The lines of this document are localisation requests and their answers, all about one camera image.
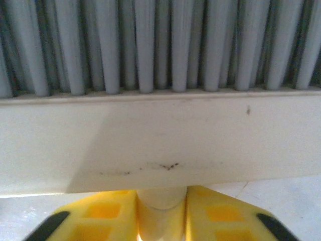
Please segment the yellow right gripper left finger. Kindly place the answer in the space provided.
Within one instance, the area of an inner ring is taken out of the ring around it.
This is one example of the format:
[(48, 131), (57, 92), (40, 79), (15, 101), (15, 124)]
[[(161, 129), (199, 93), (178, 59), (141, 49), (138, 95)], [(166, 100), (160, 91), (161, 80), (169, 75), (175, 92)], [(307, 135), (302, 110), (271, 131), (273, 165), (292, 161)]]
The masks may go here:
[(137, 240), (136, 192), (105, 191), (56, 209), (26, 240)]

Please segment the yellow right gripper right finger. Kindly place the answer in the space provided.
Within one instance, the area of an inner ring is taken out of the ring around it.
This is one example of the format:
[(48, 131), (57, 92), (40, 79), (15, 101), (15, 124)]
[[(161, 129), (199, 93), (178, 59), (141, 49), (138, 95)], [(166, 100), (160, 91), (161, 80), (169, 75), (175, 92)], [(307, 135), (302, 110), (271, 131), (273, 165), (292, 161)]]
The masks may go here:
[(203, 186), (186, 197), (186, 240), (298, 240), (267, 210)]

